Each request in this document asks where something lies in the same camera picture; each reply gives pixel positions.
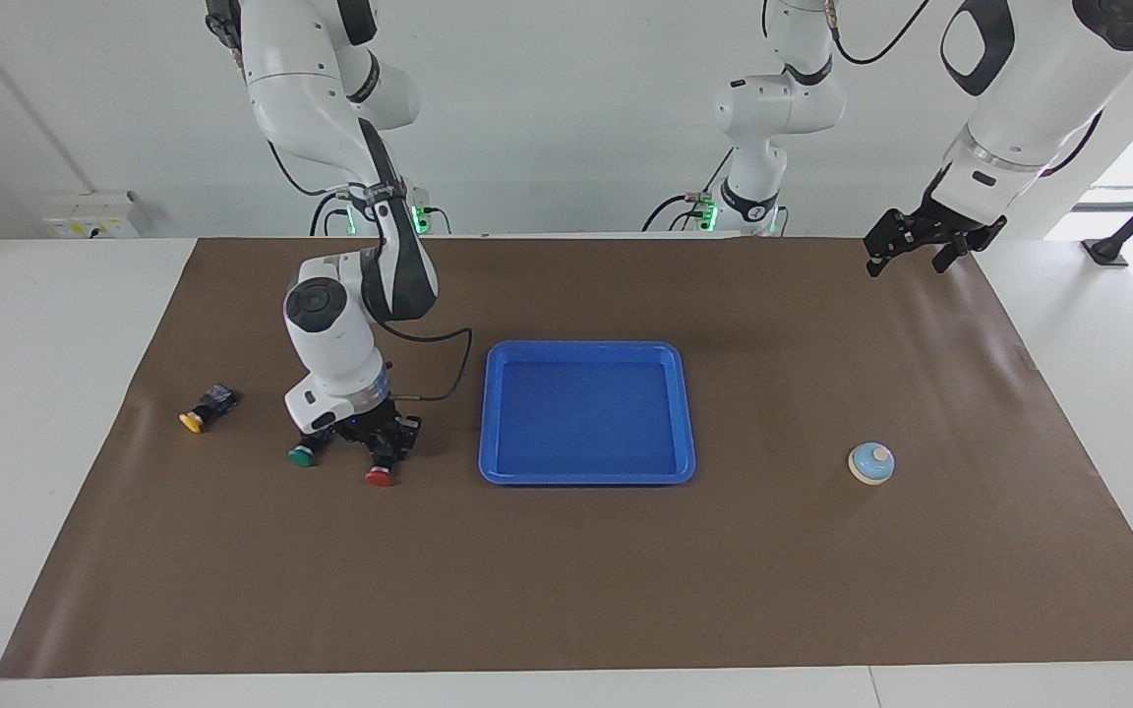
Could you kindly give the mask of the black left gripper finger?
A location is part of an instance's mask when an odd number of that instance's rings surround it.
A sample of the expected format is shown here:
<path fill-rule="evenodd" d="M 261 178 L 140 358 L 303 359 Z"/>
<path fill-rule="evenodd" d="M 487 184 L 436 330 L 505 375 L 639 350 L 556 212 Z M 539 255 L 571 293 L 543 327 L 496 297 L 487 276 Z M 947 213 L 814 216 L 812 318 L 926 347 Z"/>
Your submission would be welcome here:
<path fill-rule="evenodd" d="M 879 278 L 891 261 L 912 251 L 909 236 L 910 217 L 903 211 L 889 208 L 878 217 L 864 236 L 864 250 L 868 253 L 864 268 L 869 278 Z"/>
<path fill-rule="evenodd" d="M 973 229 L 970 229 L 968 223 L 940 223 L 938 233 L 945 238 L 945 246 L 935 255 L 932 268 L 935 272 L 944 273 L 962 257 L 983 251 L 993 245 L 994 238 L 1007 223 L 1007 216 L 999 216 L 990 225 L 979 225 Z"/>

